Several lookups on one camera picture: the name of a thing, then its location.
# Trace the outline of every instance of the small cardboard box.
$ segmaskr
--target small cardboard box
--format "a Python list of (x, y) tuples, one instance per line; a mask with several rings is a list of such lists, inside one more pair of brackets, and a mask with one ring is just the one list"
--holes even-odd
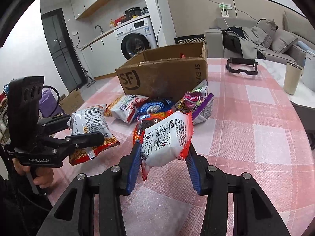
[(125, 94), (177, 102), (208, 80), (205, 51), (202, 43), (145, 50), (117, 68), (116, 73)]
[(64, 99), (62, 99), (59, 104), (66, 114), (72, 114), (77, 111), (81, 105), (84, 104), (84, 100), (80, 92), (74, 90)]

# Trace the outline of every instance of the human hand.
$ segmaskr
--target human hand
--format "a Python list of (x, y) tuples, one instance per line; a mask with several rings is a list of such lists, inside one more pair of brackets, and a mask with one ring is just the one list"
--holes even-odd
[[(21, 165), (18, 159), (12, 160), (14, 168), (19, 175), (23, 176), (26, 172), (30, 171), (30, 167)], [(36, 169), (36, 175), (38, 177), (34, 178), (34, 184), (38, 185), (40, 188), (49, 187), (54, 180), (54, 171), (52, 168), (39, 167)]]

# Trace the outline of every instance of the table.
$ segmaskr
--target table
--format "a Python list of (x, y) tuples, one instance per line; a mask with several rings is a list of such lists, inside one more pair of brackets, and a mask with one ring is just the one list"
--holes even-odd
[[(285, 64), (276, 63), (273, 61), (256, 59), (256, 61), (268, 70), (268, 72), (277, 81), (283, 89), (284, 78), (287, 66)], [(287, 97), (293, 104), (304, 129), (307, 132), (315, 131), (315, 92), (306, 87), (300, 79), (294, 95), (287, 94)]]
[[(256, 61), (266, 68), (277, 83), (283, 88), (287, 65), (263, 59), (256, 59)], [(295, 94), (287, 94), (287, 97), (296, 105), (315, 109), (315, 92), (306, 87), (301, 79)]]
[[(261, 65), (257, 76), (225, 70), (226, 59), (208, 59), (209, 90), (214, 94), (210, 119), (194, 127), (192, 143), (210, 164), (226, 173), (249, 172), (270, 198), (292, 236), (300, 236), (315, 215), (314, 161), (304, 128), (292, 104)], [(122, 94), (115, 77), (81, 108), (113, 101)], [(107, 118), (121, 145), (92, 161), (55, 168), (49, 199), (54, 204), (78, 173), (88, 176), (116, 165), (130, 152), (135, 123)], [(56, 134), (64, 138), (69, 130)], [(193, 190), (185, 162), (152, 168), (138, 175), (135, 190), (121, 197), (127, 235), (199, 235), (206, 197)], [(229, 194), (227, 235), (233, 235), (233, 196)]]

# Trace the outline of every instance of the washing machine door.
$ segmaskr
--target washing machine door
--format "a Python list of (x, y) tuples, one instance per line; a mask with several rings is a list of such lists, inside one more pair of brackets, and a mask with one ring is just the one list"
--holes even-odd
[(126, 59), (131, 59), (143, 50), (150, 49), (148, 39), (139, 33), (127, 34), (121, 43), (121, 50)]

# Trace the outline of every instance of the snack bag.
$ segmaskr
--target snack bag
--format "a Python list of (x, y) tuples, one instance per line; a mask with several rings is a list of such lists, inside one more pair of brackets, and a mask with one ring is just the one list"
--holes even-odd
[(135, 105), (142, 105), (148, 97), (140, 95), (123, 95), (107, 106), (105, 116), (112, 116), (121, 119), (126, 123), (131, 123), (135, 118)]
[(172, 160), (184, 160), (193, 135), (192, 114), (175, 112), (145, 129), (142, 142), (142, 178), (151, 167), (162, 167)]
[(161, 120), (165, 119), (166, 117), (170, 116), (173, 113), (174, 111), (169, 110), (166, 112), (159, 112), (139, 116), (137, 126), (133, 132), (133, 145), (141, 141), (142, 133), (145, 131), (146, 128), (149, 128), (154, 124), (157, 124), (158, 122), (160, 122)]
[(206, 121), (212, 114), (214, 96), (210, 93), (193, 112), (193, 125)]
[(103, 115), (105, 106), (92, 106), (77, 111), (67, 122), (67, 125), (72, 129), (72, 135), (99, 131), (105, 138), (101, 146), (76, 149), (73, 154), (69, 155), (69, 163), (72, 166), (94, 159), (101, 151), (120, 144), (108, 129)]
[(182, 113), (193, 112), (198, 106), (201, 105), (202, 101), (208, 94), (208, 82), (203, 80), (196, 88), (192, 91), (186, 92), (184, 97), (176, 103), (178, 111)]
[(158, 112), (165, 112), (172, 109), (174, 103), (171, 101), (161, 98), (161, 99), (152, 99), (150, 101), (146, 101), (145, 104), (137, 107), (136, 117), (146, 114), (154, 114)]

